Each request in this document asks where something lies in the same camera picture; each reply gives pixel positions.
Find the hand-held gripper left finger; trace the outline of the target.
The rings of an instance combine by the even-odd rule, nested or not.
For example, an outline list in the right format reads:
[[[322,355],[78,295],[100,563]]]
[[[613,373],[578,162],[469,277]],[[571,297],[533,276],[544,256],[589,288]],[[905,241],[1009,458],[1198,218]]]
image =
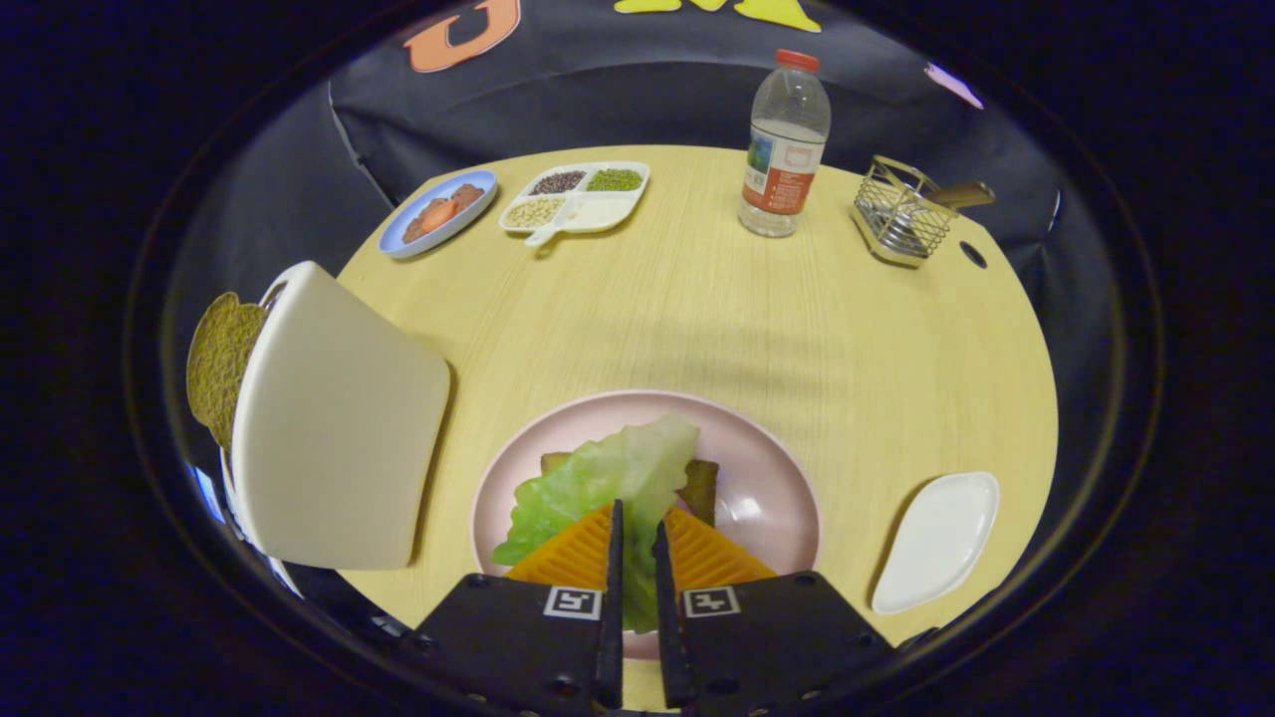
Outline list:
[[[484,716],[601,716],[623,704],[623,501],[601,589],[465,575],[402,639],[402,663]]]

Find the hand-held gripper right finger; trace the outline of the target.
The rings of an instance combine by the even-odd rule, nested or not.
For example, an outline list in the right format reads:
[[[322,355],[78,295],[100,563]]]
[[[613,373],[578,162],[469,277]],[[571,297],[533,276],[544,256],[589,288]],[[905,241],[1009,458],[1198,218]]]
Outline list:
[[[687,510],[652,546],[666,704],[683,716],[806,716],[895,649],[816,572],[776,575]]]

